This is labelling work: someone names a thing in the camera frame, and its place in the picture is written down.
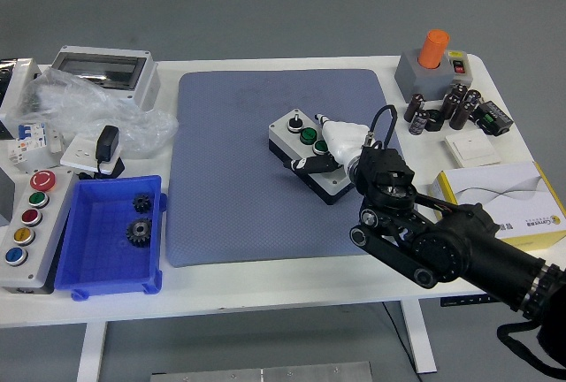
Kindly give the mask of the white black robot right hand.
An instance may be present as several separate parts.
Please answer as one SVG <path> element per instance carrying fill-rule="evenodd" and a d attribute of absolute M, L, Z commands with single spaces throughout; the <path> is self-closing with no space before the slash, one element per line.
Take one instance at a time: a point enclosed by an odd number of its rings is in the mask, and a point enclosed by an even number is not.
<path fill-rule="evenodd" d="M 295 174 L 333 172 L 344 166 L 349 170 L 361 156 L 363 146 L 373 146 L 373 132 L 366 125 L 334 121 L 324 114 L 316 114 L 327 146 L 324 155 L 287 160 L 283 165 Z"/>

